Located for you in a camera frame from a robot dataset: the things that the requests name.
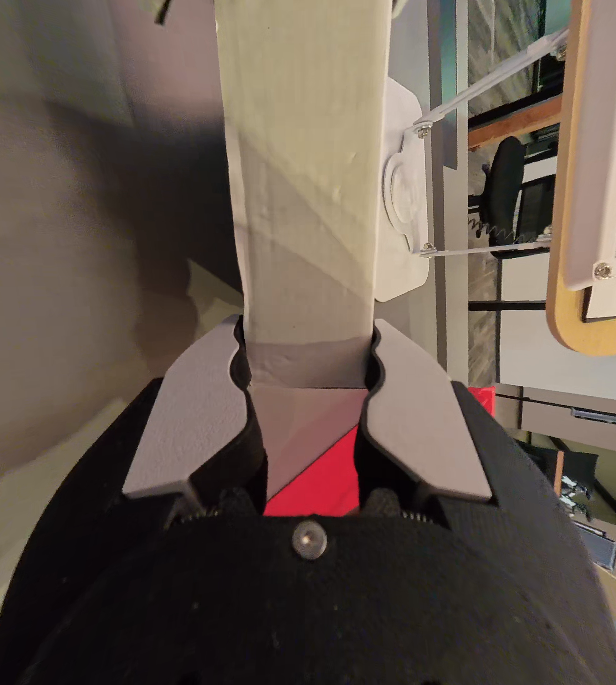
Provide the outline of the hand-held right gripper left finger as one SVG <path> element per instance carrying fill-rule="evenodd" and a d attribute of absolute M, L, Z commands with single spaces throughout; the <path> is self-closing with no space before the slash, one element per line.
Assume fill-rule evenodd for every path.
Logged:
<path fill-rule="evenodd" d="M 175 494 L 202 513 L 241 489 L 265 511 L 268 456 L 243 323 L 227 317 L 166 372 L 122 487 L 127 498 Z"/>

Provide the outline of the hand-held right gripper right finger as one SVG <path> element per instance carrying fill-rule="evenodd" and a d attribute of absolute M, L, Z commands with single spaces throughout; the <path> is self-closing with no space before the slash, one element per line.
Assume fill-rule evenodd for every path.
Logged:
<path fill-rule="evenodd" d="M 422 512 L 431 497 L 488 503 L 493 493 L 447 373 L 383 319 L 373 323 L 354 463 L 358 502 L 395 494 Z"/>

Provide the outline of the red plastic bin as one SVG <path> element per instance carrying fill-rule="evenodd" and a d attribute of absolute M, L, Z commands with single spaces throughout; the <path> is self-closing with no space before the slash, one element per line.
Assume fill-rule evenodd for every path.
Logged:
<path fill-rule="evenodd" d="M 408 475 L 416 474 L 433 492 L 459 494 L 466 499 L 490 498 L 487 479 L 459 409 L 450 410 L 450 430 L 438 418 L 423 419 L 426 429 L 419 455 L 406 451 L 393 460 Z M 276 494 L 268 497 L 266 517 L 299 517 L 316 514 L 344 516 L 357 508 L 358 477 L 355 468 L 357 426 L 330 445 Z"/>

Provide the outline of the white cardboard box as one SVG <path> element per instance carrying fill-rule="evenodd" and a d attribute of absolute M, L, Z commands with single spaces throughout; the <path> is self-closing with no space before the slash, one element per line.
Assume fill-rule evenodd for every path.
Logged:
<path fill-rule="evenodd" d="M 273 497 L 357 423 L 392 1 L 215 1 L 251 392 Z"/>

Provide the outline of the grey drawer cabinet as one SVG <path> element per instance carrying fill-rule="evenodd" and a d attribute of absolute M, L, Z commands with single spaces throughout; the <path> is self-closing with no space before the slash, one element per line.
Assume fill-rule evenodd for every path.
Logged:
<path fill-rule="evenodd" d="M 503 426 L 616 452 L 616 399 L 510 384 L 495 391 Z"/>

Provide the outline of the white metal rod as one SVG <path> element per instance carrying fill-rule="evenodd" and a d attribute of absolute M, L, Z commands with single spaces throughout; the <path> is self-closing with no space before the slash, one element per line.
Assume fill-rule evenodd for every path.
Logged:
<path fill-rule="evenodd" d="M 436 122 L 456 111 L 459 106 L 491 90 L 497 84 L 534 64 L 542 57 L 555 54 L 561 47 L 566 46 L 568 37 L 569 27 L 543 36 L 523 51 L 498 64 L 490 73 L 459 92 L 452 100 L 435 107 L 427 115 L 418 118 L 408 130 L 415 132 L 420 138 L 427 136 L 427 131 Z"/>
<path fill-rule="evenodd" d="M 552 243 L 552 231 L 551 227 L 547 227 L 546 233 L 540 234 L 536 237 L 536 240 L 527 243 L 511 243 L 511 244 L 501 244 L 495 246 L 484 246 L 484 247 L 469 247 L 466 249 L 455 249 L 455 250 L 438 250 L 433 247 L 430 243 L 424 245 L 424 249 L 418 254 L 421 258 L 432 259 L 432 258 L 447 258 L 451 256 L 466 256 L 473 254 L 485 254 L 485 253 L 512 253 L 512 252 L 534 252 L 537 250 L 549 250 Z"/>

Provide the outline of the black office chair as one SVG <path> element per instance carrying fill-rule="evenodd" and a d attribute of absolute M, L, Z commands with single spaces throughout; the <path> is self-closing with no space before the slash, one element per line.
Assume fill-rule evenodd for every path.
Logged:
<path fill-rule="evenodd" d="M 468 226 L 498 260 L 550 251 L 555 175 L 524 181 L 526 150 L 514 136 L 483 165 L 482 193 L 468 196 Z"/>

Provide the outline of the wooden-edged white board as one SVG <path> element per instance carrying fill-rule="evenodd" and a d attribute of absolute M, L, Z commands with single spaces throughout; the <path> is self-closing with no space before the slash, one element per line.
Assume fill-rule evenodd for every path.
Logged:
<path fill-rule="evenodd" d="M 616 355 L 616 304 L 588 319 L 595 285 L 616 280 L 616 1 L 573 1 L 567 39 L 546 296 L 552 336 Z"/>

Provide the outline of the white metal mount plate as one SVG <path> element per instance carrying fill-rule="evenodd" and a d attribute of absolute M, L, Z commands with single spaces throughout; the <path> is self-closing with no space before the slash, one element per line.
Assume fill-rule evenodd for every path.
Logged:
<path fill-rule="evenodd" d="M 374 296 L 384 303 L 425 284 L 430 258 L 427 153 L 413 127 L 416 96 L 387 77 L 383 96 L 381 172 Z"/>

